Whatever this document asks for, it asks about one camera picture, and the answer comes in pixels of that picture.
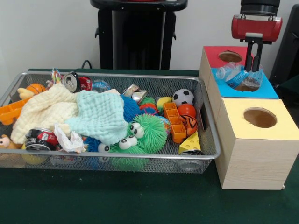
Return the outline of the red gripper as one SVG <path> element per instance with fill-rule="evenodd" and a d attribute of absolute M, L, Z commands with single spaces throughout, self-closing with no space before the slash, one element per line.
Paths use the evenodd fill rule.
<path fill-rule="evenodd" d="M 231 32 L 234 39 L 245 40 L 247 37 L 261 38 L 264 42 L 275 42 L 281 31 L 283 19 L 276 16 L 262 15 L 234 15 L 231 23 Z M 253 66 L 253 56 L 251 54 L 254 40 L 247 40 L 246 71 L 257 72 L 260 68 L 260 61 L 263 50 L 263 41 L 257 42 L 257 52 L 255 56 L 255 67 Z"/>

